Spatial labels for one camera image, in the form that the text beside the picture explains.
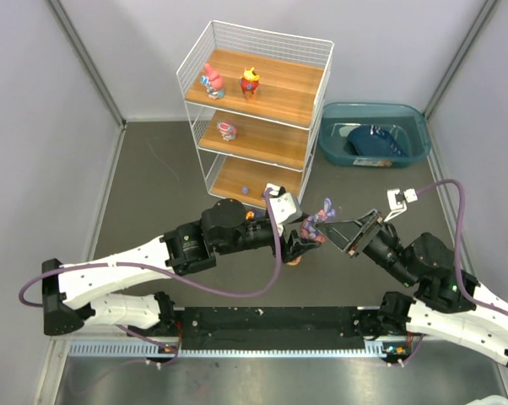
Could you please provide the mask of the pink bear donut toy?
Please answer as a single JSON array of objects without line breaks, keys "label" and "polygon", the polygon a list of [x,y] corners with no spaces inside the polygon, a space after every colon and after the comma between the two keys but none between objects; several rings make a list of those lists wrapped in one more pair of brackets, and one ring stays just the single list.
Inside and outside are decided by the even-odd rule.
[{"label": "pink bear donut toy", "polygon": [[287,263],[288,266],[297,266],[301,262],[301,257],[297,257],[293,261]]}]

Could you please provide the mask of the pink toy with goggles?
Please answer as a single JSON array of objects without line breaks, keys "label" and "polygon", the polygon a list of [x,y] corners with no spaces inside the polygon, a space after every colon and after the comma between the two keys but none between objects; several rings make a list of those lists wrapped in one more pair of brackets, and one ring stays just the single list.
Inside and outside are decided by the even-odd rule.
[{"label": "pink toy with goggles", "polygon": [[226,142],[235,140],[238,133],[236,126],[228,121],[218,121],[217,129],[222,139]]}]

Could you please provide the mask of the yellow bear ice cream cone toy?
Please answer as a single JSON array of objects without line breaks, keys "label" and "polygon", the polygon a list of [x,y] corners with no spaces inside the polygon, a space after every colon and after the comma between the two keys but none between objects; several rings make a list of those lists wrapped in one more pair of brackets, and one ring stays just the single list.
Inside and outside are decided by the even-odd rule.
[{"label": "yellow bear ice cream cone toy", "polygon": [[247,100],[252,99],[256,95],[259,80],[260,76],[256,73],[254,67],[244,70],[240,78],[240,88]]}]

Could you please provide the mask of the pink rabbit toy blue bow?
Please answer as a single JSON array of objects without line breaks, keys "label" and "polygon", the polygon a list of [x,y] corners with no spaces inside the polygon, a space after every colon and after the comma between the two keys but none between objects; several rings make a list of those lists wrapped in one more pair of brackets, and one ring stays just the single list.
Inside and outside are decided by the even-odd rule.
[{"label": "pink rabbit toy blue bow", "polygon": [[200,82],[205,87],[210,99],[220,100],[224,98],[224,80],[220,73],[209,63],[203,65],[203,75]]}]

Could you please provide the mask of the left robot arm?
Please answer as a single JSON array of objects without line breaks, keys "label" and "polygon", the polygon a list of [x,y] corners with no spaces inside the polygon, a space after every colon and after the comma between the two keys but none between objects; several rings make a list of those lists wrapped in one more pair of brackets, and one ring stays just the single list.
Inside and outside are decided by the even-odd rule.
[{"label": "left robot arm", "polygon": [[215,267],[218,256],[268,247],[278,264],[297,261],[320,246],[309,231],[285,233],[286,224],[306,219],[294,197],[271,199],[270,212],[250,218],[235,199],[221,199],[198,221],[182,224],[149,242],[90,262],[43,262],[44,333],[60,336],[93,325],[148,330],[174,325],[168,295],[124,295],[124,289],[157,279],[191,284],[188,275]]}]

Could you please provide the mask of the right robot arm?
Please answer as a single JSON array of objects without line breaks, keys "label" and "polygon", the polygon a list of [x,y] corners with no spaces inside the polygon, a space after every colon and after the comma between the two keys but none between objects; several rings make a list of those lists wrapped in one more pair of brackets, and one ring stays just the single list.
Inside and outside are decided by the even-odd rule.
[{"label": "right robot arm", "polygon": [[416,288],[411,297],[384,295],[378,310],[383,326],[444,339],[508,368],[508,303],[472,274],[456,273],[454,252],[440,239],[425,232],[402,246],[395,227],[376,210],[315,228],[350,257],[364,254],[402,285]]}]

